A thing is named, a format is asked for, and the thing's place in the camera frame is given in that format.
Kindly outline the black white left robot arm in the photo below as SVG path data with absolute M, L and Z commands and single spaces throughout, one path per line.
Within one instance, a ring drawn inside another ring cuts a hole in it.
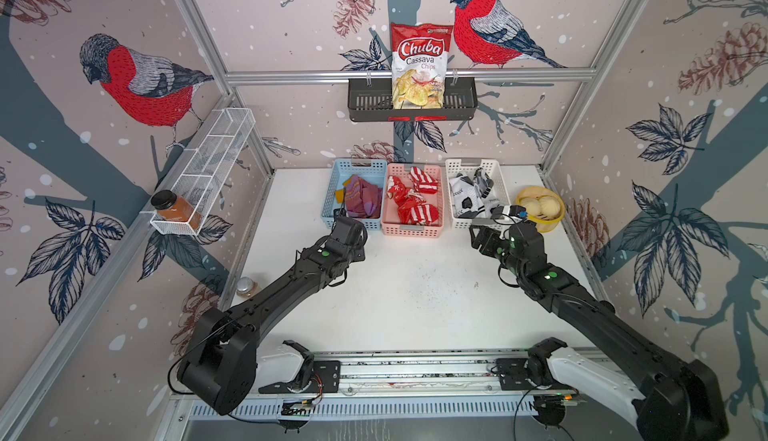
M 367 239 L 360 221 L 338 217 L 328 235 L 299 251 L 294 264 L 253 298 L 226 311 L 205 311 L 179 359 L 178 381 L 217 414 L 230 414 L 254 385 L 262 339 L 308 297 L 343 284 L 349 266 L 365 260 Z

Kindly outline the red snowflake sock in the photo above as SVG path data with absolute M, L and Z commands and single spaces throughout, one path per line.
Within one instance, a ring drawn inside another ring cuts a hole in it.
M 401 206 L 407 201 L 412 189 L 406 186 L 403 181 L 395 175 L 389 175 L 387 178 L 386 194 L 396 206 Z

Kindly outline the red white striped sock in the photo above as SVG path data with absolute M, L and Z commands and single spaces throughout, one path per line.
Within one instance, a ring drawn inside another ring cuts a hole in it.
M 417 166 L 413 166 L 410 169 L 409 178 L 413 189 L 420 194 L 432 195 L 438 191 L 439 182 Z

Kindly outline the red santa pattern sock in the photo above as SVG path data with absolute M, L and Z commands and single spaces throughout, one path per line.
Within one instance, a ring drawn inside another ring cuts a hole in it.
M 440 222 L 438 208 L 419 196 L 407 196 L 397 208 L 401 224 L 434 226 Z

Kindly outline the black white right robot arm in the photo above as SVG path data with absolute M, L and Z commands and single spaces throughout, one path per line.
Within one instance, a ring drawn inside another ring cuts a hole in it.
M 622 321 L 564 269 L 550 263 L 530 221 L 504 231 L 469 229 L 471 246 L 510 271 L 516 286 L 578 330 L 615 365 L 611 370 L 547 338 L 528 351 L 537 386 L 567 385 L 621 416 L 645 440 L 723 440 L 729 433 L 718 378 L 704 363 L 685 362 Z

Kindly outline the white grey patterned sock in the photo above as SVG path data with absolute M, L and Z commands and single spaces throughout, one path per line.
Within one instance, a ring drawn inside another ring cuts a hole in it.
M 492 193 L 494 181 L 482 167 L 476 169 L 473 179 L 474 187 L 480 200 L 478 216 L 490 218 L 492 211 L 501 206 L 500 200 Z

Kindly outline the purple yellow sock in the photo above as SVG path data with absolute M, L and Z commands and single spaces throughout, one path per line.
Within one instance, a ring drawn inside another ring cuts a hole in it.
M 355 200 L 344 203 L 346 214 L 349 217 L 364 219 L 378 218 L 381 215 L 381 205 L 382 189 L 369 181 L 366 181 L 361 201 Z
M 358 175 L 352 175 L 342 183 L 342 188 L 334 194 L 338 203 L 352 201 L 361 201 L 363 199 L 363 190 L 366 187 L 366 181 Z

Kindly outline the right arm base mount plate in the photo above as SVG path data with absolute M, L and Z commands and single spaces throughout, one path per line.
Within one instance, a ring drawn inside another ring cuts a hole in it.
M 498 358 L 490 373 L 499 378 L 503 391 L 564 390 L 573 394 L 576 390 L 555 380 L 544 361 L 528 358 Z

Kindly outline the purple yellow sock top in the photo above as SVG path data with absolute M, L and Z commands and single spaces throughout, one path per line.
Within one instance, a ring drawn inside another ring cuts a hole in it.
M 361 201 L 355 200 L 344 203 L 346 214 L 349 217 L 364 219 L 378 218 L 381 215 L 381 205 L 382 189 L 369 181 L 366 181 Z

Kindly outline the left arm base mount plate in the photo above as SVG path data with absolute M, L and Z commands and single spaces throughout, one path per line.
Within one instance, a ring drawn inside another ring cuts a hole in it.
M 341 362 L 338 360 L 304 362 L 288 381 L 278 381 L 257 388 L 259 394 L 317 395 L 339 390 Z

